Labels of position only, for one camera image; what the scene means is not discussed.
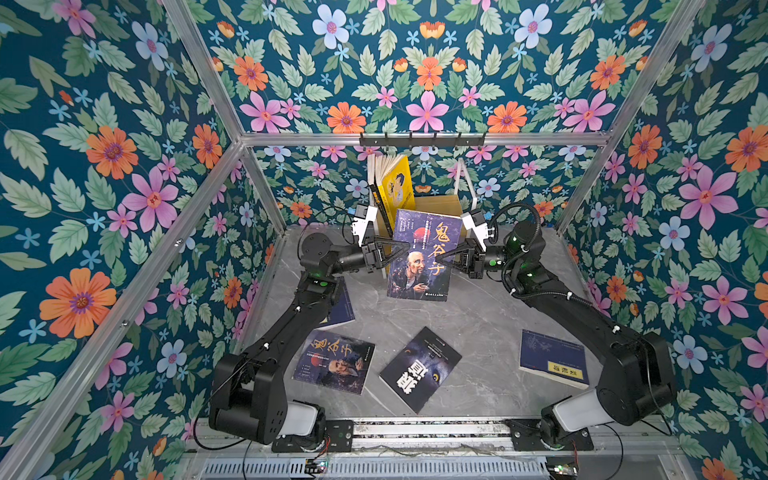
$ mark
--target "book cover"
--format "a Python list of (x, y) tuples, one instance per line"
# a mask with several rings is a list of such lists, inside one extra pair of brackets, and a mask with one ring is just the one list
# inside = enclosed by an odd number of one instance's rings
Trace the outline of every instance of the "book cover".
[(314, 330), (293, 372), (293, 379), (360, 395), (371, 365), (372, 343)]
[(462, 356), (424, 327), (381, 371), (389, 388), (419, 413)]
[(523, 330), (520, 370), (577, 387), (589, 387), (584, 346)]
[(355, 312), (352, 310), (352, 302), (349, 301), (346, 282), (343, 276), (340, 279), (341, 284), (339, 288), (341, 288), (341, 296), (339, 297), (339, 302), (333, 306), (328, 316), (320, 322), (320, 325), (316, 328), (318, 330), (333, 328), (334, 326), (352, 322), (355, 319)]
[(408, 255), (392, 262), (387, 296), (445, 302), (451, 269), (435, 262), (458, 245), (462, 219), (449, 215), (397, 210), (394, 240), (411, 244)]
[(392, 228), (395, 226), (397, 210), (415, 210), (416, 200), (413, 196), (411, 166), (408, 157), (402, 156), (400, 162), (383, 178), (376, 179), (379, 193), (384, 203), (386, 217)]

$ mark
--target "book lying on table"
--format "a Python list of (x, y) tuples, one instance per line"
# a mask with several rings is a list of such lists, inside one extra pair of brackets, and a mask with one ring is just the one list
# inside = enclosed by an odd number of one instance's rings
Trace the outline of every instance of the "book lying on table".
[(374, 347), (363, 340), (314, 330), (306, 339), (293, 379), (360, 395)]
[(419, 413), (461, 359), (443, 339), (424, 327), (379, 376), (411, 410)]
[(520, 370), (574, 386), (589, 387), (584, 346), (523, 330)]
[(394, 240), (410, 243), (408, 255), (392, 262), (387, 296), (445, 302), (451, 269), (435, 262), (458, 245), (462, 219), (449, 215), (397, 210)]
[(416, 209), (411, 167), (405, 155), (368, 156), (368, 184), (389, 236), (399, 208)]
[(328, 316), (320, 322), (316, 330), (328, 330), (334, 326), (344, 325), (355, 319), (355, 312), (352, 310), (352, 303), (349, 301), (349, 292), (346, 290), (344, 277), (340, 277), (341, 297), (339, 302), (333, 306)]

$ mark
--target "yellow label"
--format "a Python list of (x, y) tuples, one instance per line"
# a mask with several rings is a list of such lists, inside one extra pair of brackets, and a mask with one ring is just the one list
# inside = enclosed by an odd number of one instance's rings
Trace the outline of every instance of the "yellow label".
[(572, 376), (575, 379), (583, 380), (584, 374), (580, 369), (573, 369), (571, 367), (560, 365), (559, 363), (547, 361), (547, 370), (553, 373), (560, 373), (561, 375)]

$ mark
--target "orange flower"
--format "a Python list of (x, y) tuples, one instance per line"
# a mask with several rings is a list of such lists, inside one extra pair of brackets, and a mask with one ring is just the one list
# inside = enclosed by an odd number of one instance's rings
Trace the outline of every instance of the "orange flower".
[(74, 102), (72, 101), (72, 96), (70, 94), (61, 90), (58, 92), (58, 96), (61, 97), (64, 103), (68, 104), (70, 107), (74, 107)]
[(636, 168), (643, 170), (648, 164), (652, 164), (659, 156), (656, 150), (661, 148), (661, 137), (659, 137), (659, 127), (646, 125), (632, 137), (632, 145), (629, 147), (631, 159), (629, 163)]
[(445, 33), (445, 24), (443, 22), (424, 22), (419, 25), (419, 31), (424, 38), (440, 38)]
[(303, 202), (293, 202), (293, 205), (290, 206), (290, 211), (298, 218), (309, 218), (312, 215), (310, 206)]
[(442, 75), (442, 67), (438, 65), (437, 58), (427, 57), (422, 61), (422, 65), (416, 69), (416, 74), (419, 75), (417, 82), (424, 87), (424, 90), (432, 90), (435, 85), (440, 83), (440, 75)]
[(97, 164), (96, 171), (105, 177), (111, 174), (115, 180), (125, 178), (125, 174), (134, 171), (133, 165), (139, 164), (139, 157), (134, 153), (136, 144), (117, 127), (112, 131), (104, 125), (98, 131), (100, 135), (92, 134), (86, 140), (91, 147), (85, 151), (88, 161)]
[(754, 130), (747, 127), (739, 132), (739, 137), (728, 144), (730, 153), (725, 156), (725, 163), (733, 166), (733, 171), (741, 172), (746, 168), (754, 172), (760, 168), (761, 161), (768, 161), (768, 125), (757, 125)]
[(404, 71), (408, 70), (408, 61), (404, 58), (400, 58), (398, 61), (395, 62), (395, 70), (399, 71), (400, 73), (403, 73)]
[(236, 276), (230, 278), (227, 286), (224, 287), (224, 305), (227, 308), (234, 308), (237, 302), (240, 302), (240, 295), (243, 293), (243, 283)]
[(267, 265), (270, 264), (270, 260), (272, 260), (272, 255), (274, 254), (275, 254), (275, 244), (273, 243), (266, 248), (266, 258), (264, 259), (264, 261), (266, 262)]
[(589, 77), (592, 80), (592, 88), (607, 90), (608, 87), (619, 81), (619, 75), (623, 74), (626, 69), (623, 55), (619, 58), (616, 58), (616, 55), (611, 55), (605, 61), (598, 63)]
[(251, 90), (264, 90), (266, 84), (270, 83), (269, 77), (264, 73), (264, 66), (258, 61), (254, 63), (251, 57), (246, 56), (245, 59), (238, 57), (235, 63), (235, 75), (239, 75), (237, 80)]
[(451, 67), (455, 72), (464, 71), (467, 69), (467, 62), (463, 58), (456, 57), (453, 59), (453, 63), (451, 64)]
[(701, 467), (701, 475), (707, 480), (736, 480), (736, 474), (725, 468), (717, 458), (704, 459), (704, 466)]
[(632, 26), (629, 27), (629, 36), (637, 37), (639, 34), (643, 33), (643, 30), (645, 30), (645, 25), (648, 25), (648, 22), (645, 20), (638, 20), (637, 22), (633, 23)]
[(328, 110), (328, 126), (333, 128), (334, 134), (361, 134), (366, 118), (360, 113), (357, 105), (350, 107), (345, 101), (339, 102), (339, 107)]
[(569, 243), (568, 251), (571, 252), (571, 257), (573, 257), (574, 262), (578, 265), (578, 249)]
[(40, 302), (40, 318), (54, 321), (49, 329), (61, 338), (68, 336), (74, 328), (74, 337), (83, 338), (94, 332), (94, 322), (101, 321), (109, 313), (106, 305), (114, 305), (116, 293), (109, 286), (109, 277), (96, 272), (91, 278), (87, 268), (74, 268), (69, 272), (69, 280), (57, 276), (45, 287), (45, 291), (55, 299)]
[(545, 200), (539, 204), (536, 204), (535, 209), (540, 217), (546, 217), (554, 210), (554, 204), (549, 200)]
[(528, 121), (528, 117), (523, 117), (526, 113), (528, 110), (523, 105), (518, 106), (516, 101), (508, 102), (506, 108), (504, 105), (499, 105), (493, 111), (493, 115), (488, 117), (490, 127), (488, 131), (492, 134), (517, 133)]
[[(763, 274), (763, 280), (768, 282), (768, 272)], [(765, 283), (758, 283), (755, 285), (755, 298), (758, 300), (765, 300), (760, 304), (760, 311), (768, 318), (768, 285)]]
[(168, 443), (168, 437), (163, 437), (160, 440), (157, 440), (157, 443), (154, 444), (154, 448), (152, 449), (152, 455), (159, 456), (163, 455), (163, 452), (165, 452), (165, 445)]
[(206, 167), (213, 168), (221, 157), (219, 135), (208, 124), (197, 125), (194, 133), (196, 136), (192, 137), (192, 146), (197, 149), (197, 159)]
[(226, 22), (219, 22), (216, 24), (219, 27), (219, 31), (227, 38), (235, 36), (235, 27)]
[(616, 303), (627, 298), (627, 286), (624, 285), (624, 279), (618, 276), (612, 276), (608, 280), (608, 288), (606, 289), (608, 296)]

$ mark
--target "gray surface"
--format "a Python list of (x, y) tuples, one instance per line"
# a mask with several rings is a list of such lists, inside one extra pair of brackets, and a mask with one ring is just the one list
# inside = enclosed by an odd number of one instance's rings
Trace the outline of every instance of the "gray surface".
[[(296, 257), (300, 233), (298, 229), (287, 232), (280, 268), (260, 317), (257, 337), (251, 341), (263, 335), (293, 300), (301, 272)], [(343, 242), (338, 229), (328, 228), (324, 233), (335, 243)], [(553, 229), (545, 229), (544, 238), (547, 247), (543, 264), (583, 296), (584, 287), (561, 238)], [(379, 372), (424, 326), (463, 358), (427, 402), (421, 416), (538, 415), (542, 407), (582, 391), (518, 369), (522, 329), (577, 340), (545, 314), (510, 298), (500, 283), (488, 278), (469, 280), (454, 271), (447, 302), (388, 298), (380, 272), (347, 273), (346, 283), (356, 320), (330, 331), (376, 344), (362, 395), (293, 380), (299, 353), (286, 371), (289, 400), (322, 405), (329, 416), (415, 416), (379, 378)], [(601, 366), (590, 352), (587, 366), (589, 379), (595, 385)]]

